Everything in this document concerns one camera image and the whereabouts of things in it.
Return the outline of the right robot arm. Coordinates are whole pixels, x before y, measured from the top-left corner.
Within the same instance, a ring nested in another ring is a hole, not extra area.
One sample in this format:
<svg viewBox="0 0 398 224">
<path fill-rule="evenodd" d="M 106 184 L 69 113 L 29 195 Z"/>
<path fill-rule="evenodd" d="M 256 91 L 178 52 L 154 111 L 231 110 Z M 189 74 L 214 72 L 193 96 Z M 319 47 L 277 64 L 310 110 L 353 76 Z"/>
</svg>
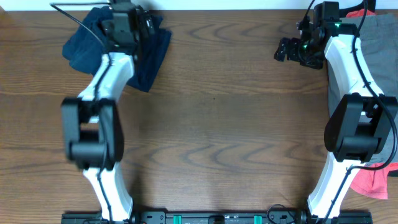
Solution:
<svg viewBox="0 0 398 224">
<path fill-rule="evenodd" d="M 291 60 L 321 69 L 327 63 L 339 91 L 339 103 L 324 132 L 328 151 L 320 179 L 308 196 L 306 210 L 279 207 L 272 223 L 371 223 L 369 212 L 342 211 L 341 203 L 356 174 L 368 170 L 388 136 L 397 136 L 397 99 L 386 96 L 374 81 L 361 50 L 361 25 L 344 23 L 346 9 L 325 1 L 310 3 L 297 24 L 299 38 L 282 38 L 274 54 L 277 61 Z"/>
</svg>

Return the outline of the navy blue shorts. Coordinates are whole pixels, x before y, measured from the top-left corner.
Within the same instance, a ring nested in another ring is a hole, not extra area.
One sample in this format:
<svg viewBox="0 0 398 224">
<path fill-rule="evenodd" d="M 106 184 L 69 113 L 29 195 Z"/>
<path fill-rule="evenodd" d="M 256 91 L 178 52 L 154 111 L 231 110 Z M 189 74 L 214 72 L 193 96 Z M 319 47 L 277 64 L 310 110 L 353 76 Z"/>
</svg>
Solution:
<svg viewBox="0 0 398 224">
<path fill-rule="evenodd" d="M 83 25 L 89 28 L 105 44 L 106 36 L 102 22 L 113 18 L 109 7 L 94 7 L 84 18 Z M 65 43 L 62 55 L 69 61 L 71 68 L 94 75 L 102 62 L 105 48 L 87 29 L 80 26 Z"/>
</svg>

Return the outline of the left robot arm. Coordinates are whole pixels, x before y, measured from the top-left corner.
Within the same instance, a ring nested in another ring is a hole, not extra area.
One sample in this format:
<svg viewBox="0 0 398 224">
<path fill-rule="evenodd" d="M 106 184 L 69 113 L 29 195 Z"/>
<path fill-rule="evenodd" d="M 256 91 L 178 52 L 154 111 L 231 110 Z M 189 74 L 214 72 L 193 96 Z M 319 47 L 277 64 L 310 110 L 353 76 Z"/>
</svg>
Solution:
<svg viewBox="0 0 398 224">
<path fill-rule="evenodd" d="M 65 154 L 82 170 L 100 202 L 98 213 L 64 213 L 62 223 L 139 223 L 134 200 L 124 184 L 124 135 L 117 103 L 142 64 L 143 39 L 155 28 L 149 11 L 131 2 L 109 4 L 112 18 L 102 21 L 105 52 L 90 84 L 61 104 Z"/>
</svg>

